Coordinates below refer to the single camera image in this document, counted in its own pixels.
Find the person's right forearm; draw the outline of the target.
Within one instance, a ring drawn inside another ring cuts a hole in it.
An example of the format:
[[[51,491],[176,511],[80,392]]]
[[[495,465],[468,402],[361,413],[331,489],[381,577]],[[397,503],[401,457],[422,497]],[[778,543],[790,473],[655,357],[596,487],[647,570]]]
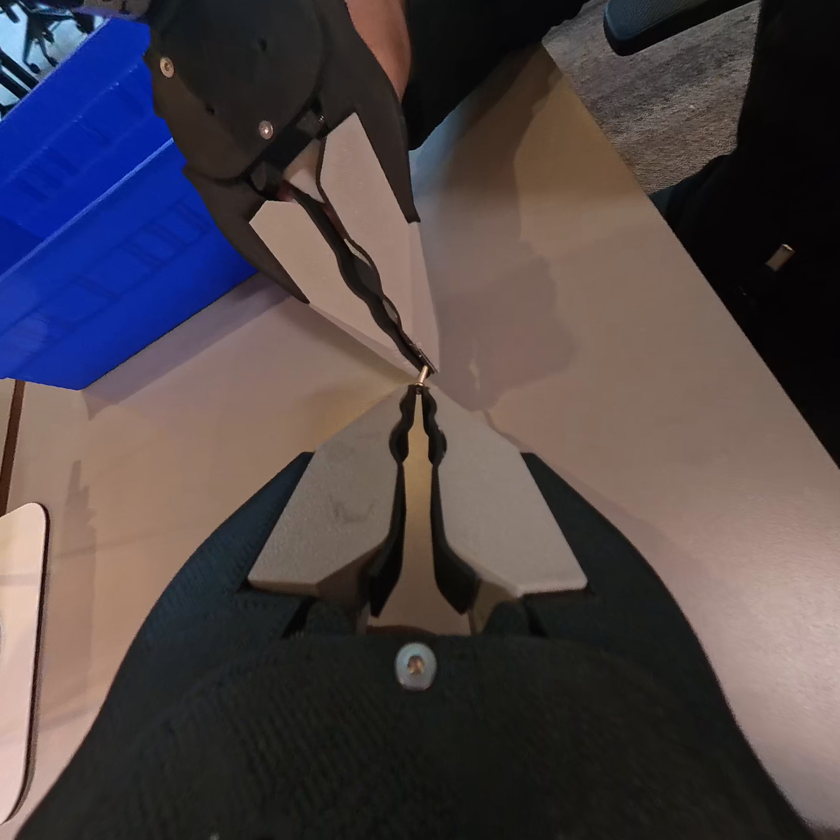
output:
[[[409,1],[412,66],[402,98],[408,148],[418,149],[499,64],[542,43],[584,1]]]

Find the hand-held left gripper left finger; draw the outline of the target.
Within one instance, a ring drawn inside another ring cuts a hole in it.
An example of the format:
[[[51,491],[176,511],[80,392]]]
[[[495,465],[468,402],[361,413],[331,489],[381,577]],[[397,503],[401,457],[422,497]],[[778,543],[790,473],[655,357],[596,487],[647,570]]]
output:
[[[403,567],[404,463],[417,387],[399,388],[312,454],[248,574],[264,592],[379,616]]]

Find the grey desk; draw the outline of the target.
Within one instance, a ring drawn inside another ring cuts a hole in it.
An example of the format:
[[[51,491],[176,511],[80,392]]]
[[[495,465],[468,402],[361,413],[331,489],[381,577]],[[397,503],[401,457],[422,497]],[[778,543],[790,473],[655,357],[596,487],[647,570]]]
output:
[[[438,387],[633,542],[767,771],[838,830],[838,468],[544,48],[413,156]],[[9,505],[49,513],[14,838],[207,535],[406,376],[257,276],[84,391],[27,385]]]

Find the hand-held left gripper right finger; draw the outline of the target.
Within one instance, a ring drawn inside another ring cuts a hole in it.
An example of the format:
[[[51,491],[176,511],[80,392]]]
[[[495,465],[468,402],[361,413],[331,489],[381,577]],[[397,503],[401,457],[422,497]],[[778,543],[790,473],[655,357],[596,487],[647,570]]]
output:
[[[519,448],[437,387],[418,393],[434,576],[447,603],[481,631],[499,604],[584,591],[586,575]]]

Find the person's right hand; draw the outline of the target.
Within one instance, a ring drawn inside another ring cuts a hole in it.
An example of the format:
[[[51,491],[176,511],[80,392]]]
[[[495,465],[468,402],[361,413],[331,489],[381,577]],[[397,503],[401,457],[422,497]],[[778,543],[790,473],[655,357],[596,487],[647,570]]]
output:
[[[346,1],[353,26],[403,100],[412,71],[406,1]]]

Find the group of black office chairs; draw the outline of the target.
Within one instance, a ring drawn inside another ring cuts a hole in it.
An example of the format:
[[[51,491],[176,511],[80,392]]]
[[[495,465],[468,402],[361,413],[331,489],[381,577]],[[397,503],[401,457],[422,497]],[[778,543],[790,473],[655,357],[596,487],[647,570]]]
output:
[[[38,2],[1,2],[1,117],[5,118],[105,20]]]

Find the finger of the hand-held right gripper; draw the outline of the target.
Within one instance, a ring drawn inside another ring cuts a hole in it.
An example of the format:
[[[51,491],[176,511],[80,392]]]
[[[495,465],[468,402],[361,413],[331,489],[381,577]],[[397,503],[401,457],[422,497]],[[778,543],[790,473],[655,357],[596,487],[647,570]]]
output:
[[[321,193],[332,205],[349,238],[355,232],[352,222],[359,219],[371,223],[377,211],[385,212],[394,219],[401,216],[406,221],[364,127],[355,114],[344,120],[324,141],[319,184]]]
[[[314,311],[406,372],[437,370],[437,319],[419,223],[375,212],[350,238],[310,196],[250,221]]]

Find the blue plastic bin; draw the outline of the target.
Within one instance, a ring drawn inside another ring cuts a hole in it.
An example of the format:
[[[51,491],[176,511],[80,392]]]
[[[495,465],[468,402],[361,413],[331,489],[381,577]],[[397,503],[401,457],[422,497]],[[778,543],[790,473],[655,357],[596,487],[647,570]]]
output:
[[[81,390],[252,277],[111,21],[1,125],[1,376]]]

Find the person's black clothing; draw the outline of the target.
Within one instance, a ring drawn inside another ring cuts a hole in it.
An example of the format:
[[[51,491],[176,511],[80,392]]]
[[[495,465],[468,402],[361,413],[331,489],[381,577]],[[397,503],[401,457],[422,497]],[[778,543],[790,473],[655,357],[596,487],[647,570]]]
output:
[[[651,195],[839,461],[839,2],[762,2],[736,143]]]

